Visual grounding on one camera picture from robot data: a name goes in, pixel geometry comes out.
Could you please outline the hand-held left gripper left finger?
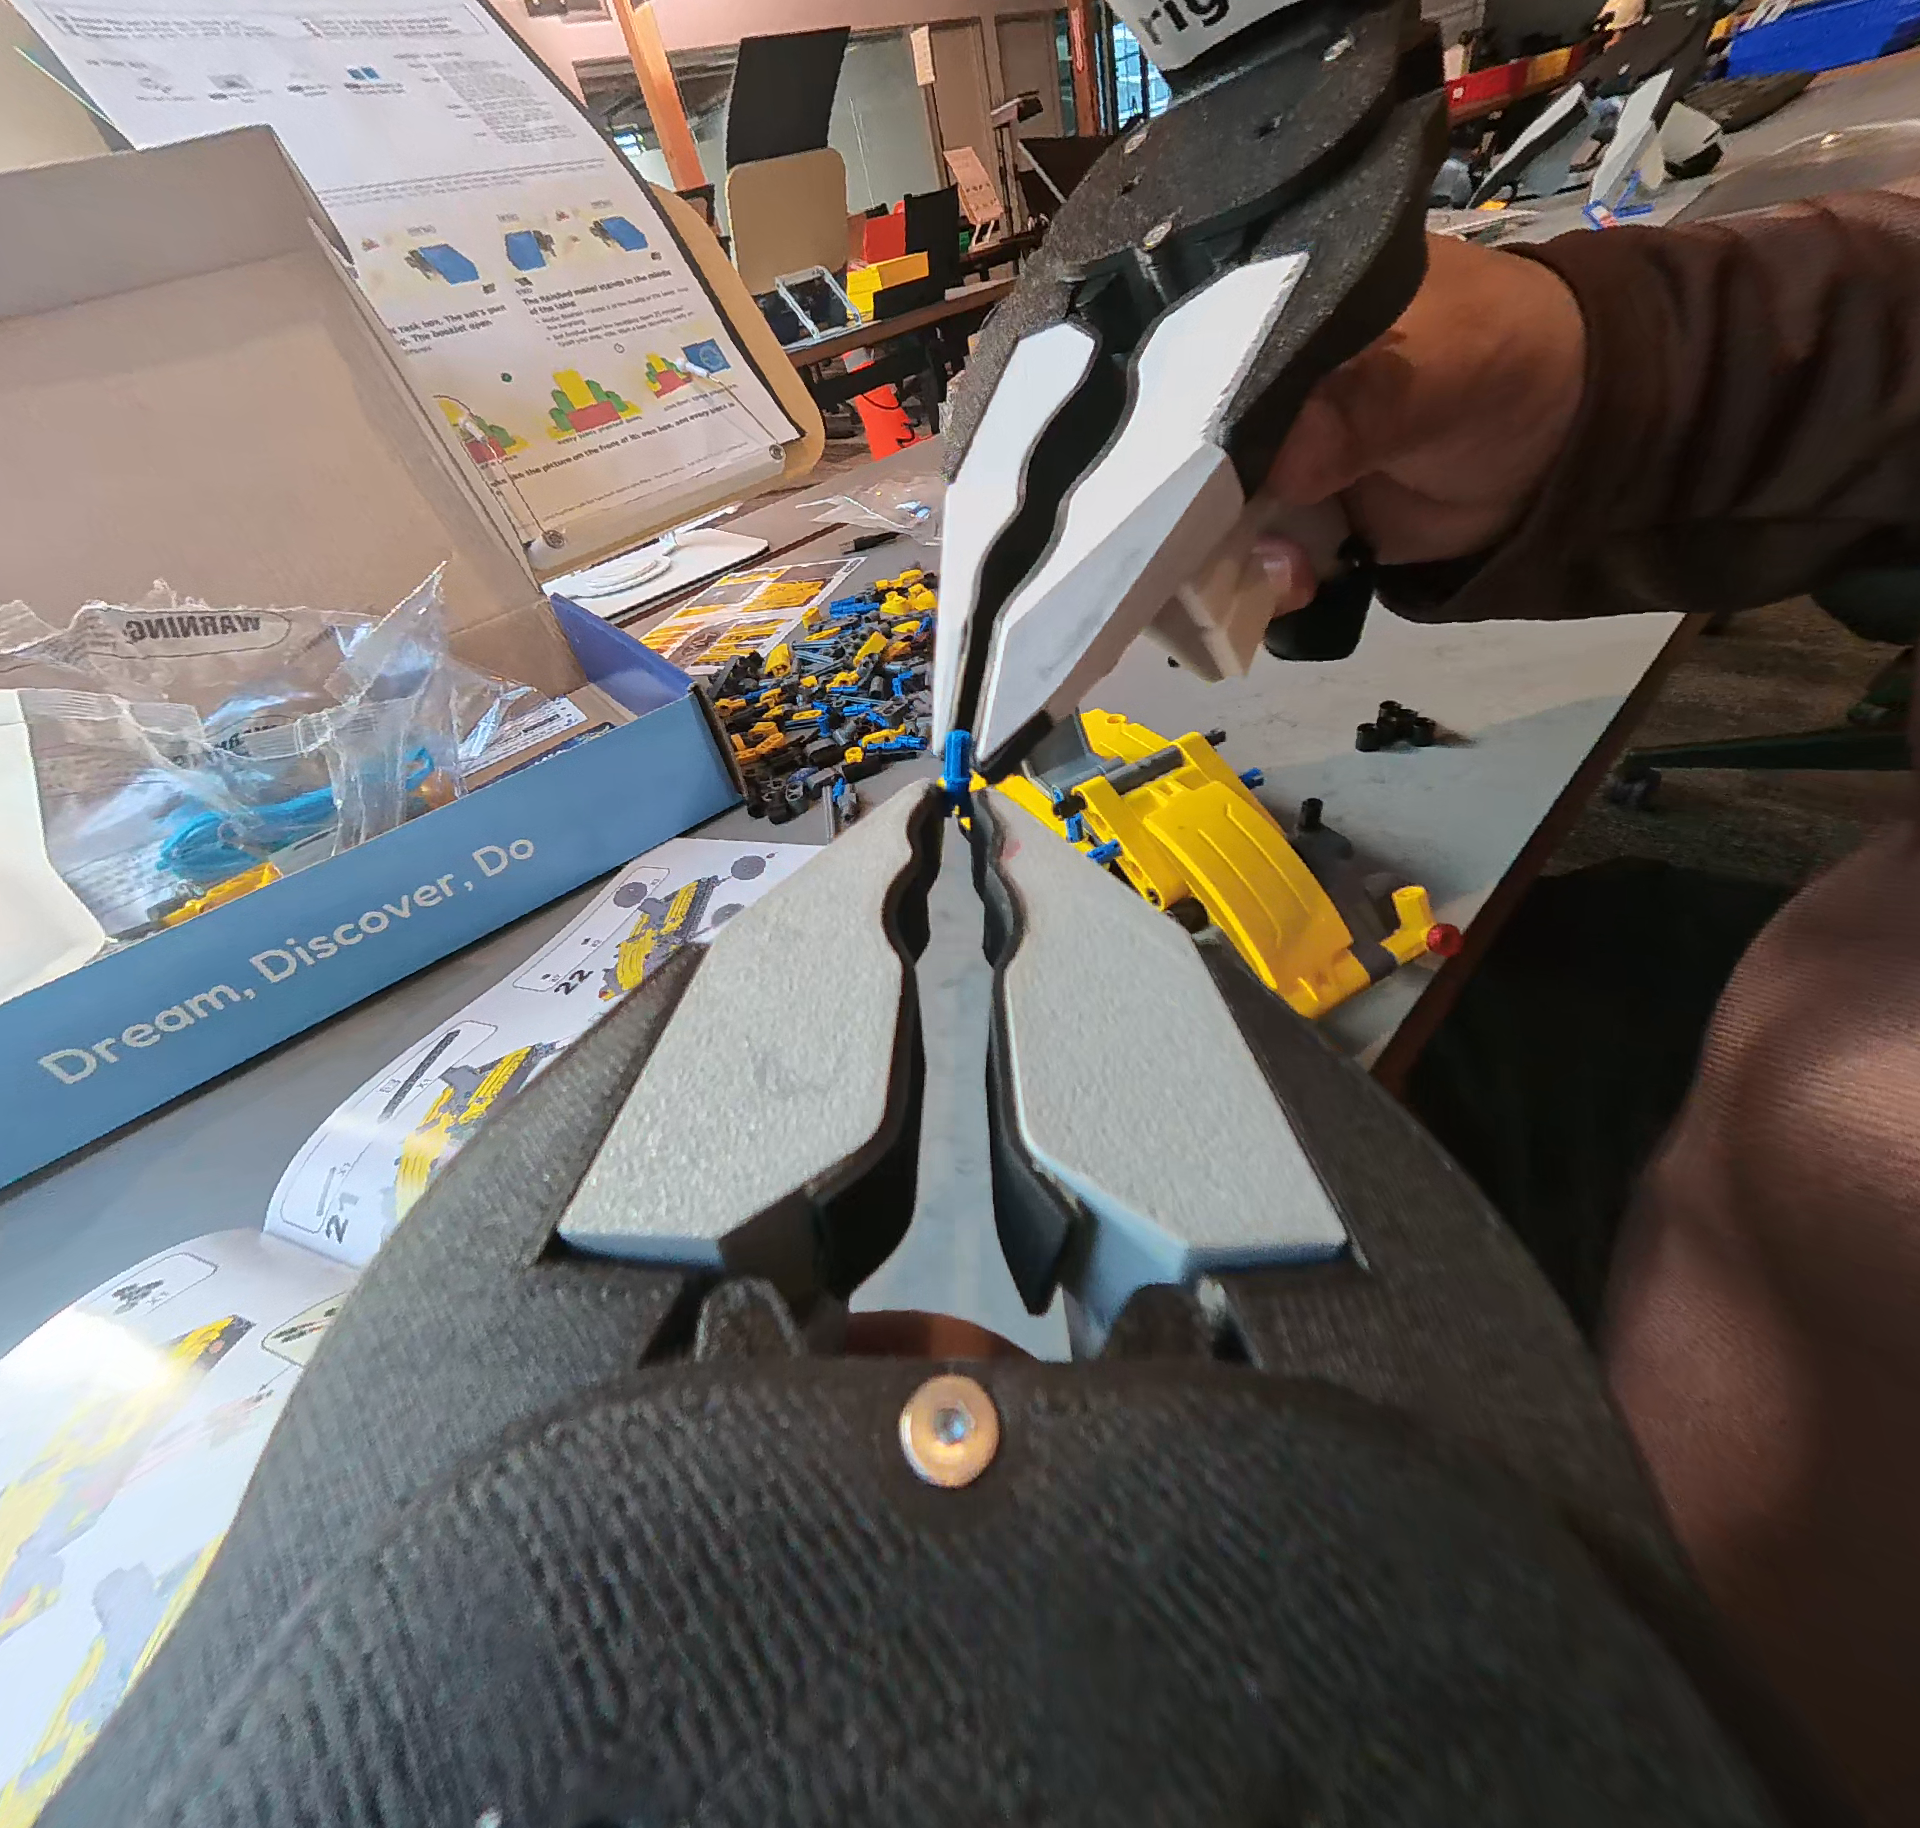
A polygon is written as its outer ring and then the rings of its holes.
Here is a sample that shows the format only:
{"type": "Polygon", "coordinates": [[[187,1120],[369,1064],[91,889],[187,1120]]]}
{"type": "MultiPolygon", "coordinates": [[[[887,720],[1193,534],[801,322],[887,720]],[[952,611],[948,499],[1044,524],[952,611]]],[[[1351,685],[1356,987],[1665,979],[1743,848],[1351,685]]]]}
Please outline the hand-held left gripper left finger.
{"type": "Polygon", "coordinates": [[[917,1206],[946,800],[898,794],[725,924],[564,1211],[572,1250],[848,1297],[917,1206]]]}

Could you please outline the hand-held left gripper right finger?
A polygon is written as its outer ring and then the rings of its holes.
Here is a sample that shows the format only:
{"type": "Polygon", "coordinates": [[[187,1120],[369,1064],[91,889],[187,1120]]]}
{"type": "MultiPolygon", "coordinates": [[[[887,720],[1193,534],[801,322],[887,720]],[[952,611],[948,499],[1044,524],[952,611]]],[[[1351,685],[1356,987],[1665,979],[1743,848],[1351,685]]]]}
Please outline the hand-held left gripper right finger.
{"type": "Polygon", "coordinates": [[[1022,1303],[1107,1338],[1133,1293],[1332,1265],[1346,1223],[1200,943],[1004,794],[974,800],[993,969],[993,1221],[1022,1303]]]}

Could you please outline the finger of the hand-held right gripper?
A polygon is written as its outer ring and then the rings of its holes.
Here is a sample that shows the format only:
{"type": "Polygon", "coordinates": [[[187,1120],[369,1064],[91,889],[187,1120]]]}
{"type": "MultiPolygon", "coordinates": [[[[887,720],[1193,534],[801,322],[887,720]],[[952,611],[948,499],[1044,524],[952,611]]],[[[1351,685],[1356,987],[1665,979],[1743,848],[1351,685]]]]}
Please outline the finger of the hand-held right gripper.
{"type": "Polygon", "coordinates": [[[1309,262],[1286,251],[1234,267],[1146,330],[1118,432],[1057,503],[1039,564],[992,610],[974,759],[1000,765],[1071,711],[1241,522],[1227,416],[1309,262]]]}
{"type": "Polygon", "coordinates": [[[976,769],[1009,769],[1089,678],[1102,605],[1085,571],[1042,556],[1060,507],[1090,463],[1071,403],[1100,356],[1084,325],[1014,345],[950,476],[938,568],[933,741],[970,738],[976,769]]]}

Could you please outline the yellow toy vehicle model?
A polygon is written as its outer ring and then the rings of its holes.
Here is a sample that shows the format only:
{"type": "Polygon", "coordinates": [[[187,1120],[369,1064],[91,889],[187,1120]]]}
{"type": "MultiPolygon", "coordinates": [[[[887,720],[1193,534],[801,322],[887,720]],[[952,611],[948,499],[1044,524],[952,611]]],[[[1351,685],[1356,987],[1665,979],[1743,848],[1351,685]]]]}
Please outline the yellow toy vehicle model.
{"type": "Polygon", "coordinates": [[[1309,1021],[1460,951],[1426,889],[1366,875],[1343,833],[1297,847],[1259,769],[1234,769],[1222,742],[1089,709],[993,785],[1190,934],[1222,935],[1309,1021]]]}

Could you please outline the pile of small building parts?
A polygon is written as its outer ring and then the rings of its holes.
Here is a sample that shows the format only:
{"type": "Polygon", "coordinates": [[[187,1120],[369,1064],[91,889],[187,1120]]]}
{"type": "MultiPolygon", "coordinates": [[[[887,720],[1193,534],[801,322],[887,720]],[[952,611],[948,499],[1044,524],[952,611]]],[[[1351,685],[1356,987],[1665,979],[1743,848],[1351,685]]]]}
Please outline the pile of small building parts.
{"type": "Polygon", "coordinates": [[[722,640],[699,692],[725,735],[748,814],[852,818],[853,789],[929,755],[938,576],[907,568],[815,608],[784,638],[722,640]]]}

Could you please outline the grey desk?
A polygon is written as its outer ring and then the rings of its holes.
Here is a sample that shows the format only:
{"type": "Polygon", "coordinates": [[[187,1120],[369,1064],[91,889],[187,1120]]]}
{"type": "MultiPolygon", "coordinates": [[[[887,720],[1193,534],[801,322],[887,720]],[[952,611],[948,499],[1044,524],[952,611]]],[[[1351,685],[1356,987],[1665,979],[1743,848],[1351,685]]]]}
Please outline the grey desk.
{"type": "MultiPolygon", "coordinates": [[[[537,594],[518,551],[476,527],[355,544],[308,588],[383,614],[445,568],[466,662],[560,690],[607,672],[614,695],[558,758],[507,765],[345,857],[161,928],[5,999],[5,1350],[125,1267],[210,1232],[264,1223],[275,1182],[329,1113],[403,1048],[511,976],[639,857],[674,839],[818,843],[823,821],[751,822],[693,685],[607,619],[537,594]]],[[[1139,640],[1094,688],[1162,735],[1223,729],[1259,799],[1320,799],[1369,869],[1426,887],[1443,922],[1491,939],[1491,902],[1524,848],[1675,634],[1674,614],[1420,626],[1369,617],[1332,665],[1256,667],[1219,688],[1139,640]],[[1355,747],[1381,702],[1431,717],[1420,753],[1355,747]]]]}

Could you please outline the person's right hand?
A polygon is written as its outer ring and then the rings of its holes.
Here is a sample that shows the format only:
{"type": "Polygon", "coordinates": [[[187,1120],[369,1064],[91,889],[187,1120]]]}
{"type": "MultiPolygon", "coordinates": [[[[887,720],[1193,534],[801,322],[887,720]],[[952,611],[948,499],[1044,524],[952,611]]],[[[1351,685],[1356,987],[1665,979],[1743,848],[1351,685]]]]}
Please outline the person's right hand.
{"type": "Polygon", "coordinates": [[[1309,394],[1265,481],[1286,512],[1339,506],[1404,619],[1454,592],[1524,522],[1589,385],[1589,332],[1563,275],[1428,240],[1395,325],[1309,394]]]}

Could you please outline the background wooden table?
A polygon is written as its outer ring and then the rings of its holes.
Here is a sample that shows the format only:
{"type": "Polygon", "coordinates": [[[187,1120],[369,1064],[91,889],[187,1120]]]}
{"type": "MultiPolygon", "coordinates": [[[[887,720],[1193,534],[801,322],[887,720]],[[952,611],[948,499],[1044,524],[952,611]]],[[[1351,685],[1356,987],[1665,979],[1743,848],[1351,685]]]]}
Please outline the background wooden table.
{"type": "Polygon", "coordinates": [[[1004,297],[1014,292],[1019,275],[988,279],[973,285],[956,287],[942,299],[919,304],[898,315],[881,316],[870,325],[836,330],[815,337],[797,345],[784,349],[795,370],[824,365],[830,359],[843,359],[853,350],[870,350],[884,342],[898,342],[924,330],[970,322],[976,326],[1004,297]]]}

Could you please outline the sticker sheet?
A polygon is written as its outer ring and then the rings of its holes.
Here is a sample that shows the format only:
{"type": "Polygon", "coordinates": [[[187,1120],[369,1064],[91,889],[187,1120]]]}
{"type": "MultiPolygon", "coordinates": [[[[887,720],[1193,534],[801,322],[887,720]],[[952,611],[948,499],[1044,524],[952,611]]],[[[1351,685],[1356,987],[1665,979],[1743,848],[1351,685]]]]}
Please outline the sticker sheet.
{"type": "Polygon", "coordinates": [[[650,623],[627,634],[687,678],[711,678],[739,659],[765,659],[846,591],[864,556],[832,556],[730,571],[650,623]]]}

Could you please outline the blue cardboard box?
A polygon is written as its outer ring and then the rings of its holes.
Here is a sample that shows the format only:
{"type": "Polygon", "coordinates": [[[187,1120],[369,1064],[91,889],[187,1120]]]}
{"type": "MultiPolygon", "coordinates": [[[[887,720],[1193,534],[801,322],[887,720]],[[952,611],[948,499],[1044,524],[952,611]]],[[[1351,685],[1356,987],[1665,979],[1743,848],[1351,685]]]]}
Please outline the blue cardboard box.
{"type": "Polygon", "coordinates": [[[739,802],[541,574],[815,465],[702,215],[483,0],[5,0],[5,1182],[739,802]]]}

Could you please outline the blue plastic bin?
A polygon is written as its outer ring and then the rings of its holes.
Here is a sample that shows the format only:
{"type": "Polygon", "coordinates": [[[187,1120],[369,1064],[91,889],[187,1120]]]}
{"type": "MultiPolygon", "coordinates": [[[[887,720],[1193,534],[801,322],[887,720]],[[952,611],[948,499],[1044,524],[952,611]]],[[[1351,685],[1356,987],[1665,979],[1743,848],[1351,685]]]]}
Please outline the blue plastic bin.
{"type": "Polygon", "coordinates": [[[1899,56],[1917,43],[1917,0],[1812,0],[1742,27],[1723,77],[1824,73],[1899,56]]]}

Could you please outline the clear plastic bag with parts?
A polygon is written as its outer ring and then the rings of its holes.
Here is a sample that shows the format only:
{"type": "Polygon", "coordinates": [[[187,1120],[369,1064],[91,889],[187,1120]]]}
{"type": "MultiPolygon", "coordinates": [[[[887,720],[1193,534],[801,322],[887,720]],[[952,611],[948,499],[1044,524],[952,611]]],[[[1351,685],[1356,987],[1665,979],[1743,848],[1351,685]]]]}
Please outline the clear plastic bag with parts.
{"type": "Polygon", "coordinates": [[[387,614],[170,585],[3,614],[54,870],[113,946],[445,807],[587,726],[453,654],[442,576],[387,614]]]}

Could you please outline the black office chair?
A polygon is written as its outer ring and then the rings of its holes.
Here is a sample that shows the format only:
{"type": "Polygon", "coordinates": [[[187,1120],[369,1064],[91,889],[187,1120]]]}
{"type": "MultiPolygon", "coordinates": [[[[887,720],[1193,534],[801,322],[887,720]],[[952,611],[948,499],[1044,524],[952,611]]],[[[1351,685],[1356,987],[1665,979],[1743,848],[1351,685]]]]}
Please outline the black office chair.
{"type": "Polygon", "coordinates": [[[1630,753],[1605,784],[1618,807],[1650,807],[1668,771],[1901,771],[1911,762],[1907,724],[1916,695],[1917,568],[1848,574],[1812,592],[1812,602],[1858,640],[1890,645],[1883,665],[1843,724],[1790,735],[1694,741],[1630,753]]]}

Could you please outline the instruction booklet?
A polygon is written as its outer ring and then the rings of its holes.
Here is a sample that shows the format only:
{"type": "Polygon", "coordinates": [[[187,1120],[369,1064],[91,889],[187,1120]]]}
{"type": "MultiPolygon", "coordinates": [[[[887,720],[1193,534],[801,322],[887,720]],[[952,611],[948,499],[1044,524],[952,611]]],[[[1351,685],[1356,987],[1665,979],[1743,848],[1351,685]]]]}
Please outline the instruction booklet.
{"type": "Polygon", "coordinates": [[[811,843],[674,839],[403,1048],[256,1232],[176,1244],[3,1361],[3,1823],[33,1823],[179,1621],[325,1331],[432,1175],[644,976],[811,843]]]}

